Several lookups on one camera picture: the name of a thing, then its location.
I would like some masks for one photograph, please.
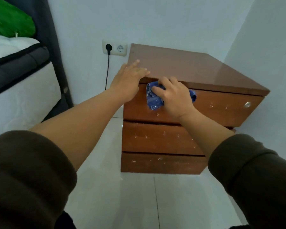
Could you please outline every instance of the white tile floor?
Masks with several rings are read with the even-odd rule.
[[[219,229],[241,225],[221,184],[201,175],[121,173],[122,124],[112,118],[78,170],[65,211],[78,229]]]

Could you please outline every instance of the drawer front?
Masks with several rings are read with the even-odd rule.
[[[264,99],[225,92],[196,90],[195,108],[207,117],[226,127],[239,127]],[[139,92],[124,104],[124,119],[129,121],[177,124],[163,107],[150,110],[146,104],[146,84],[139,84]]]
[[[204,155],[182,126],[123,123],[122,151]]]
[[[207,166],[205,157],[122,152],[121,172],[200,174]]]

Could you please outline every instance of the electrical outlet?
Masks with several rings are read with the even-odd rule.
[[[106,45],[110,44],[112,46],[112,50],[110,51],[110,55],[119,55],[126,56],[127,55],[127,43],[112,41],[112,40],[102,40],[102,48],[103,53],[107,54]]]

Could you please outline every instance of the white wall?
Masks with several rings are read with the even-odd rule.
[[[225,63],[271,90],[239,131],[286,159],[286,0],[255,0]]]
[[[74,103],[105,89],[102,39],[206,52],[223,61],[253,1],[49,0]],[[109,83],[127,59],[111,57]]]

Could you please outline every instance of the glossy wooden surface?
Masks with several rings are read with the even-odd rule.
[[[140,83],[175,76],[188,88],[266,96],[270,91],[214,57],[197,52],[132,44],[128,64],[139,59],[151,71]]]
[[[124,104],[123,117],[128,121],[178,124],[164,107],[150,110],[146,104],[146,85],[139,85],[139,92]],[[239,127],[263,100],[263,96],[250,96],[224,92],[196,90],[195,108],[225,127]]]
[[[182,126],[123,122],[122,151],[204,155]]]
[[[122,152],[121,172],[200,174],[207,166],[205,157],[171,154]]]

